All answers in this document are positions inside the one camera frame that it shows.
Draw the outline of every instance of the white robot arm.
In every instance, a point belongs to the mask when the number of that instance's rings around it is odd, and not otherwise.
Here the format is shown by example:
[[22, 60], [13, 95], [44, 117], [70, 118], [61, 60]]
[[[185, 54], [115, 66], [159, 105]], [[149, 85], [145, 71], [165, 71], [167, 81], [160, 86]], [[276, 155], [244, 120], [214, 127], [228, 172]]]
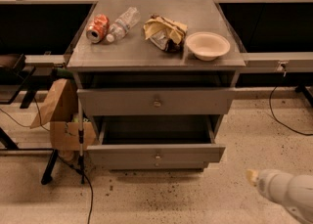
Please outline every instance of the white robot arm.
[[261, 196], [280, 204], [298, 222], [313, 224], [313, 176], [274, 170], [248, 170], [246, 178]]

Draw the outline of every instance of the bowl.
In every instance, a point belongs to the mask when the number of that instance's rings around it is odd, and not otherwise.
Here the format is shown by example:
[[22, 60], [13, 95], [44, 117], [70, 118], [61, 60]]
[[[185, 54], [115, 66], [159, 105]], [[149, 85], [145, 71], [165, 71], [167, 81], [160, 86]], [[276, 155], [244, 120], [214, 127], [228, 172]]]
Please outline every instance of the bowl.
[[227, 54], [231, 48], [228, 40], [212, 32], [196, 32], [186, 39], [187, 47], [203, 61], [213, 61]]

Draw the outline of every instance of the crumpled bag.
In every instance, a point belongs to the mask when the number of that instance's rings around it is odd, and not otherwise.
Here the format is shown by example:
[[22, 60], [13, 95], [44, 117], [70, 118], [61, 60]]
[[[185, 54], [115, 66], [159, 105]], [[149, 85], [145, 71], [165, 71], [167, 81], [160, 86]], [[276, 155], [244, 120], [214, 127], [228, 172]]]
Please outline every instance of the crumpled bag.
[[177, 52], [183, 48], [188, 27], [180, 22], [153, 15], [145, 22], [146, 40], [150, 39], [159, 49]]

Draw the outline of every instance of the beige floor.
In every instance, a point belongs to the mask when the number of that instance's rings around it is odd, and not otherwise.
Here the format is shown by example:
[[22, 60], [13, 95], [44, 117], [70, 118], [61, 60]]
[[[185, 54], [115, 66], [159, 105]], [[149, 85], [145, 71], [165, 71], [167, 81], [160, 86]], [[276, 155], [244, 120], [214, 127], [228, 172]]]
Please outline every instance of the beige floor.
[[[313, 174], [313, 137], [275, 122], [269, 93], [270, 89], [238, 93], [216, 139], [226, 145], [226, 153], [204, 172], [110, 172], [94, 166], [86, 154], [86, 175], [94, 191], [90, 223], [297, 223], [279, 205], [260, 197], [245, 178], [247, 168]], [[45, 94], [39, 97], [42, 101]], [[277, 118], [313, 132], [313, 111], [302, 94], [279, 89], [272, 102]], [[0, 108], [25, 125], [36, 114], [34, 104], [27, 110], [20, 110], [19, 104]], [[1, 112], [0, 120], [21, 147], [49, 146], [47, 131], [19, 127]], [[80, 176], [58, 160], [53, 181], [41, 185], [48, 158], [45, 153], [0, 153], [0, 223], [87, 223], [91, 201], [87, 182], [81, 185]]]

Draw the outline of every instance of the gray cabinet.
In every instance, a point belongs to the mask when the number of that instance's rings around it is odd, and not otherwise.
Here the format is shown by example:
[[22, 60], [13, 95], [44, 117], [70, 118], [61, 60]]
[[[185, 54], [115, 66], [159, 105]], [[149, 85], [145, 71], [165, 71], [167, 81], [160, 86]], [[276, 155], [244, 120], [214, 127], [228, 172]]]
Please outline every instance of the gray cabinet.
[[[107, 169], [206, 168], [219, 162], [225, 146], [215, 143], [223, 115], [245, 65], [235, 40], [212, 0], [100, 0], [94, 14], [117, 17], [136, 6], [142, 20], [114, 44], [91, 44], [84, 33], [68, 63], [78, 98], [99, 145], [89, 146], [93, 162]], [[186, 48], [164, 53], [142, 33], [155, 9], [185, 22], [188, 35], [213, 31], [231, 52], [213, 62]]]

